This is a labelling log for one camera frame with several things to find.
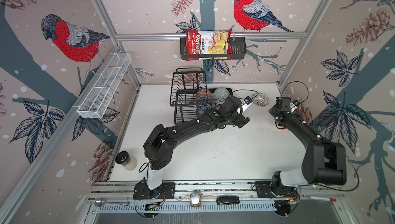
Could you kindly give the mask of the white brown patterned bowl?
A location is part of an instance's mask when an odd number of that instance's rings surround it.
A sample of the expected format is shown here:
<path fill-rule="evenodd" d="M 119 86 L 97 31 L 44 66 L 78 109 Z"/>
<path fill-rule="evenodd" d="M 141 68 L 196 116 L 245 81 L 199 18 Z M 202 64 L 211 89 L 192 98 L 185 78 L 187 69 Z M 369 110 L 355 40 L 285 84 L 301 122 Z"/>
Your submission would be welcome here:
<path fill-rule="evenodd" d="M 253 97 L 253 102 L 257 106 L 264 107 L 269 105 L 270 99 L 266 94 L 258 93 Z"/>

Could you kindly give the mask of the green grey patterned bowl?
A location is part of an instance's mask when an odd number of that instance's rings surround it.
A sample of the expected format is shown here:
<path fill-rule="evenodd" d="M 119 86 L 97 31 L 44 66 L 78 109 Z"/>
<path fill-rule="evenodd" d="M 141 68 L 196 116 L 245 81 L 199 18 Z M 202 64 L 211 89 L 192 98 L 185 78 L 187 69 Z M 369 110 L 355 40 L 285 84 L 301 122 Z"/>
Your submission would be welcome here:
<path fill-rule="evenodd" d="M 213 93 L 213 100 L 216 105 L 221 105 L 230 96 L 230 92 L 226 88 L 217 88 Z"/>

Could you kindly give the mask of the blue floral bowl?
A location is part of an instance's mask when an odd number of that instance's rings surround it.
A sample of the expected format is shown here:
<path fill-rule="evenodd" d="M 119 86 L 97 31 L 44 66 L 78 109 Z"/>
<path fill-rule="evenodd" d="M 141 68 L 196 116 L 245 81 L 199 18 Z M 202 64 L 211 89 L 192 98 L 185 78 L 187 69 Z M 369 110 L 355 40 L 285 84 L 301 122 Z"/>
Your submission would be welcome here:
<path fill-rule="evenodd" d="M 205 111 L 207 111 L 207 110 L 209 110 L 209 109 L 211 109 L 212 107 L 210 106 L 210 105 L 200 105 L 200 106 L 198 106 L 197 108 L 196 108 L 196 110 L 195 110 L 195 112 L 196 112 L 196 115 L 198 116 L 198 117 L 200 117 L 200 116 L 202 116 L 204 113 L 205 113 Z"/>

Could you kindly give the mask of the orange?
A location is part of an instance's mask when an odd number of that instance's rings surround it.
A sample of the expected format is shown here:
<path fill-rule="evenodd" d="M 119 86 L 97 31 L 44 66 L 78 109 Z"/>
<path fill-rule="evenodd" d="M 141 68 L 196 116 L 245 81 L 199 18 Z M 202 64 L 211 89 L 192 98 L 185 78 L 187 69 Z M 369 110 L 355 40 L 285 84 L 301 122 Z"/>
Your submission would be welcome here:
<path fill-rule="evenodd" d="M 213 98 L 213 94 L 210 92 L 210 90 L 202 88 L 199 89 L 196 93 L 196 99 L 200 99 L 200 98 L 208 98 L 208 99 L 212 99 Z"/>

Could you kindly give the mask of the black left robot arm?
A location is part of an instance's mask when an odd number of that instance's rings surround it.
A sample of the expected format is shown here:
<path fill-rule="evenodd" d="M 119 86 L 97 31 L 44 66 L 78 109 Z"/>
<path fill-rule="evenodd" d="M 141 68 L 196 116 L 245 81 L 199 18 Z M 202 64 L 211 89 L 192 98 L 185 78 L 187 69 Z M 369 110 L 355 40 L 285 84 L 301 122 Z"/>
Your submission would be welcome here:
<path fill-rule="evenodd" d="M 145 141 L 143 148 L 148 159 L 148 173 L 145 180 L 150 191 L 161 190 L 163 168 L 166 167 L 173 155 L 174 149 L 181 143 L 203 133 L 226 126 L 242 128 L 250 118 L 243 115 L 253 99 L 228 96 L 224 103 L 206 110 L 201 116 L 179 125 L 164 127 L 162 124 L 154 127 Z"/>

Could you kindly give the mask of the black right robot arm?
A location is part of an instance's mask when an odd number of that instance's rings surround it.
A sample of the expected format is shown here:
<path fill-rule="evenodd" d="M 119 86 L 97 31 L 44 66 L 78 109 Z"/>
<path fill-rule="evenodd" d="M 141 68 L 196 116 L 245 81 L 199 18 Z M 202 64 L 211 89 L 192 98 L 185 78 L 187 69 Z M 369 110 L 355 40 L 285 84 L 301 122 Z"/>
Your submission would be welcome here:
<path fill-rule="evenodd" d="M 307 185 L 343 186 L 347 181 L 345 147 L 333 143 L 313 130 L 294 112 L 297 106 L 289 97 L 277 97 L 269 109 L 278 129 L 292 132 L 306 149 L 300 167 L 277 171 L 271 182 L 272 192 L 282 195 L 288 188 Z"/>

